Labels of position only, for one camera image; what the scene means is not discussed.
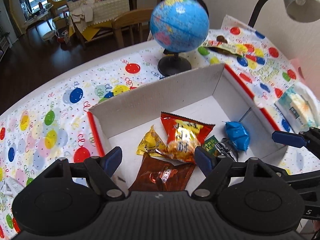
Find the chair backrest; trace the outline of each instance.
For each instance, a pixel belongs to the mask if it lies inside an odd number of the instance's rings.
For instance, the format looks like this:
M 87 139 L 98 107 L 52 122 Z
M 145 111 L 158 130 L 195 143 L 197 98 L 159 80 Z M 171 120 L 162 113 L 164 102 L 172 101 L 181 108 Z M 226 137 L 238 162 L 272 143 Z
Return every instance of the chair backrest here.
M 138 24 L 140 42 L 143 42 L 141 23 L 150 21 L 152 11 L 153 8 L 132 10 L 130 12 L 126 12 L 120 15 L 114 21 L 112 21 L 112 28 L 116 36 L 119 49 L 124 48 L 123 37 L 121 32 L 121 28 L 123 27 L 129 26 L 131 44 L 134 45 L 132 25 Z

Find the silver lamp shade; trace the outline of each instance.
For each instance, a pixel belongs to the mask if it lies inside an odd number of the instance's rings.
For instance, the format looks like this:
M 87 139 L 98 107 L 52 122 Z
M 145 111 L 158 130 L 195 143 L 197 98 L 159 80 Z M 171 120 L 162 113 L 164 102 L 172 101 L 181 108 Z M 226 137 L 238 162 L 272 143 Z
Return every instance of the silver lamp shade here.
M 319 0 L 284 0 L 289 17 L 295 21 L 309 23 L 320 19 Z

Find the green snack package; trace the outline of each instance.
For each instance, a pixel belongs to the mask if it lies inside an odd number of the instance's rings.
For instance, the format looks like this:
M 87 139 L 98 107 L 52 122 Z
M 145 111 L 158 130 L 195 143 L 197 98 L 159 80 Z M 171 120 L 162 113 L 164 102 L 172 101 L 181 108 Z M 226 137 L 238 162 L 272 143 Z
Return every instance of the green snack package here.
M 215 143 L 218 142 L 218 140 L 215 138 L 214 135 L 212 135 L 209 139 L 204 141 L 203 148 L 211 155 L 218 156 L 220 153 L 217 151 L 215 147 Z

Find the chair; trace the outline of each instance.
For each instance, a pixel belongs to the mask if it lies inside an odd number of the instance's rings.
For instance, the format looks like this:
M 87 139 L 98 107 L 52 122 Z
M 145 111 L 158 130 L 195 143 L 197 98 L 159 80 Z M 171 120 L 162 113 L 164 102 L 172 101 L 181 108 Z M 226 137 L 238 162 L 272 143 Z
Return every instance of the chair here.
M 48 3 L 51 3 L 53 6 L 50 9 L 51 14 L 55 17 L 60 14 L 59 11 L 61 11 L 63 8 L 61 7 L 66 7 L 67 6 L 67 0 L 59 0 L 59 1 L 54 1 L 54 0 L 47 0 Z
M 129 26 L 131 44 L 134 45 L 132 25 L 139 24 L 140 42 L 142 42 L 142 24 L 149 22 L 153 8 L 137 9 L 126 12 L 112 21 L 113 33 L 116 37 L 119 49 L 124 48 L 121 28 Z

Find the black lamp arm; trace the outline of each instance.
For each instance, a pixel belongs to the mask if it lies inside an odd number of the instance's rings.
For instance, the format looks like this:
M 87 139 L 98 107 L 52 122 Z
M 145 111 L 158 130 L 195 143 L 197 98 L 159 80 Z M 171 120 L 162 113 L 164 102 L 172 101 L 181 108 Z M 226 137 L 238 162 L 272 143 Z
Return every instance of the black lamp arm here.
M 249 26 L 250 27 L 254 27 L 254 25 L 256 24 L 257 18 L 259 16 L 259 13 L 261 11 L 262 6 L 267 2 L 268 0 L 259 0 L 256 4 L 256 6 L 253 9 L 250 21 L 249 21 Z

